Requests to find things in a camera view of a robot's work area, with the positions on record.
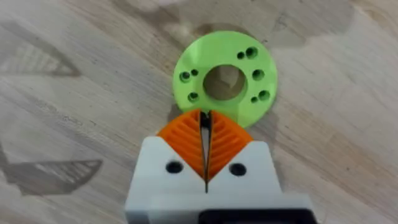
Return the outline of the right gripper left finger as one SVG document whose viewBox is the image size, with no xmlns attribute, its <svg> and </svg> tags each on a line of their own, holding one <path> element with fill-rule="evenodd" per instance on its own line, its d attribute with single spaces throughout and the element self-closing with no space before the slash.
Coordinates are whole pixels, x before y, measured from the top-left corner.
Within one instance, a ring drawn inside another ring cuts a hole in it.
<svg viewBox="0 0 398 224">
<path fill-rule="evenodd" d="M 129 194 L 205 191 L 201 111 L 181 114 L 142 143 Z"/>
</svg>

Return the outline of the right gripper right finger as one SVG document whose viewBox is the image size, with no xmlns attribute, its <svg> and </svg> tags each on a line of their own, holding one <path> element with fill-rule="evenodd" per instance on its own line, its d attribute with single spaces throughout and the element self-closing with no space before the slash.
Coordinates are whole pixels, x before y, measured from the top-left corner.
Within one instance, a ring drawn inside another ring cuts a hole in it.
<svg viewBox="0 0 398 224">
<path fill-rule="evenodd" d="M 212 110 L 206 165 L 208 194 L 280 194 L 269 146 L 232 119 Z"/>
</svg>

